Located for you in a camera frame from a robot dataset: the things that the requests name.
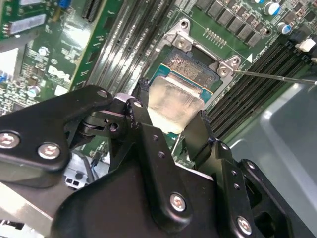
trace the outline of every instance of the capacitor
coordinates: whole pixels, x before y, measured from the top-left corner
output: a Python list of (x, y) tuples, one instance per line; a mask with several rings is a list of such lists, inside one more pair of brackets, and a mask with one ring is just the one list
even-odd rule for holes
[(279, 11), (281, 10), (281, 6), (276, 2), (268, 2), (264, 5), (263, 11), (265, 15), (275, 16), (278, 15)]
[(292, 26), (287, 25), (284, 22), (280, 22), (277, 25), (278, 32), (282, 33), (283, 35), (286, 35), (292, 31)]
[(41, 92), (41, 89), (38, 86), (32, 86), (27, 91), (27, 95), (30, 98), (35, 98), (36, 96), (38, 96), (40, 94), (40, 92)]
[(41, 46), (41, 47), (39, 48), (39, 54), (40, 54), (41, 56), (47, 56), (47, 55), (49, 54), (48, 48), (46, 48), (46, 47), (44, 47), (44, 46)]
[(2, 76), (0, 76), (0, 83), (6, 82), (8, 77), (7, 73), (3, 73)]

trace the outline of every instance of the integrated circuit chip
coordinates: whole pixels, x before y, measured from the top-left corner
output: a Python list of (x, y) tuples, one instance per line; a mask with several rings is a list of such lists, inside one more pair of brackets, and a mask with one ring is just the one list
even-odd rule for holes
[(284, 17), (284, 21), (285, 21), (287, 24), (289, 24), (289, 23), (291, 23), (292, 21), (294, 21), (294, 20), (296, 19), (296, 17), (297, 17), (296, 14), (290, 11), (290, 12), (287, 13), (286, 16)]
[(311, 22), (316, 17), (313, 11), (309, 11), (306, 16), (304, 17), (308, 22)]
[(260, 22), (260, 23), (256, 26), (256, 30), (260, 32), (263, 27), (264, 27), (264, 24), (263, 24), (262, 22)]
[(259, 33), (255, 33), (249, 40), (248, 40), (248, 45), (253, 47), (255, 46), (259, 40), (261, 39), (261, 35)]
[(176, 48), (171, 51), (163, 63), (171, 70), (204, 88), (209, 89), (213, 83), (220, 80), (219, 76), (207, 66)]
[(233, 17), (233, 14), (231, 13), (231, 11), (229, 11), (228, 9), (226, 9), (224, 11), (224, 13), (220, 16), (220, 18), (218, 19), (218, 22), (224, 26), (226, 26), (228, 24), (228, 22), (231, 20), (231, 18)]
[(231, 1), (228, 3), (227, 7), (228, 7), (229, 9), (232, 9), (235, 4), (236, 4), (236, 0), (231, 0)]
[(38, 76), (40, 77), (43, 77), (44, 76), (44, 70), (38, 70), (38, 73), (37, 73)]
[(221, 5), (218, 1), (216, 1), (209, 9), (208, 15), (216, 18), (220, 14), (222, 8), (223, 8), (223, 5)]
[(27, 84), (28, 84), (29, 87), (35, 86), (35, 85), (38, 84), (38, 80), (35, 79), (35, 78), (30, 77), (30, 78), (27, 79)]
[(196, 6), (201, 10), (205, 11), (209, 7), (212, 0), (198, 0)]
[(299, 11), (299, 10), (302, 8), (302, 6), (303, 6), (303, 5), (302, 5), (300, 2), (297, 3), (296, 6), (294, 7), (294, 11), (295, 11), (295, 12)]
[(256, 17), (254, 15), (250, 15), (247, 19), (247, 23), (251, 25), (251, 23), (253, 22), (253, 20), (255, 19)]
[(248, 38), (248, 36), (252, 33), (252, 31), (253, 30), (249, 25), (245, 25), (239, 32), (238, 37), (245, 41)]
[(16, 112), (16, 111), (21, 110), (23, 108), (24, 108), (24, 106), (17, 104), (17, 103), (13, 103), (12, 112)]
[(237, 15), (238, 16), (242, 16), (244, 13), (246, 12), (246, 9), (244, 7), (241, 7), (238, 12), (237, 12)]
[(88, 62), (94, 61), (97, 58), (98, 54), (99, 54), (99, 51), (91, 52), (90, 55), (89, 55)]
[(305, 25), (302, 25), (302, 26), (299, 28), (299, 30), (305, 32), (305, 34), (307, 34), (307, 36), (309, 36), (309, 35), (312, 33), (311, 29), (309, 29), (309, 28), (308, 28), (307, 26), (305, 26)]
[(238, 30), (240, 29), (240, 27), (242, 26), (242, 20), (239, 17), (236, 17), (232, 23), (230, 24), (230, 26), (228, 27), (228, 29), (230, 31), (232, 31), (233, 33), (237, 33)]

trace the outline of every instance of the silver screw head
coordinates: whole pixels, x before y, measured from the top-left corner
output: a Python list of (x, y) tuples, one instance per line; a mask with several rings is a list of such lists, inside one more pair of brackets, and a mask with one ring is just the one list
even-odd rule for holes
[(183, 46), (184, 46), (184, 41), (182, 41), (182, 40), (178, 41), (178, 42), (177, 42), (177, 46), (178, 46), (179, 48), (183, 48)]
[(20, 138), (10, 132), (0, 133), (0, 148), (12, 149), (20, 143)]
[(183, 21), (180, 26), (183, 28), (183, 29), (186, 29), (188, 27), (188, 22), (186, 21)]
[(141, 107), (142, 107), (142, 104), (139, 103), (138, 101), (134, 101), (133, 104), (134, 104), (135, 106), (137, 106), (138, 108), (141, 108)]
[(56, 159), (59, 156), (60, 149), (52, 143), (47, 143), (39, 147), (38, 154), (43, 159), (52, 160)]
[(247, 164), (251, 169), (255, 170), (256, 167), (254, 166), (254, 164), (252, 164), (250, 161), (248, 161)]
[(228, 146), (225, 143), (221, 143), (221, 146), (224, 150), (228, 150)]
[(222, 69), (221, 70), (221, 75), (226, 75), (227, 74), (227, 70), (226, 69)]
[(234, 58), (234, 59), (232, 60), (232, 64), (233, 64), (233, 65), (237, 65), (238, 63), (239, 63), (238, 58)]
[(169, 201), (170, 201), (170, 204), (172, 205), (172, 207), (178, 212), (182, 212), (186, 208), (186, 203), (185, 203), (184, 199), (177, 194), (172, 194), (170, 196)]
[(237, 222), (240, 229), (243, 231), (244, 234), (246, 235), (252, 234), (250, 223), (244, 217), (239, 216), (237, 219)]

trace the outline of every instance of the pcie slot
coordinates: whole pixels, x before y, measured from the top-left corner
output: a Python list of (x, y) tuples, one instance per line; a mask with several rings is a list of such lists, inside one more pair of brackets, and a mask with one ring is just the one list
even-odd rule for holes
[(82, 18), (87, 19), (89, 22), (93, 22), (96, 18), (100, 3), (102, 0), (86, 0)]

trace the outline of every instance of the blue capacitor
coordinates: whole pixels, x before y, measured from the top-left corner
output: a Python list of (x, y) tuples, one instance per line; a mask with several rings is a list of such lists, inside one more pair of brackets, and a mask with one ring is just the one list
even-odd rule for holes
[(282, 33), (283, 35), (287, 35), (292, 31), (292, 26), (287, 25), (284, 22), (281, 22), (277, 25), (278, 32)]
[(7, 73), (2, 74), (2, 75), (0, 76), (0, 83), (6, 82), (7, 77), (8, 77), (8, 74), (7, 74)]
[(272, 2), (272, 1), (265, 4), (263, 8), (264, 14), (271, 15), (271, 16), (278, 15), (280, 10), (281, 10), (281, 6), (278, 3)]
[(69, 8), (70, 3), (71, 3), (71, 0), (60, 0), (60, 2), (59, 2), (58, 5), (59, 5), (61, 8)]

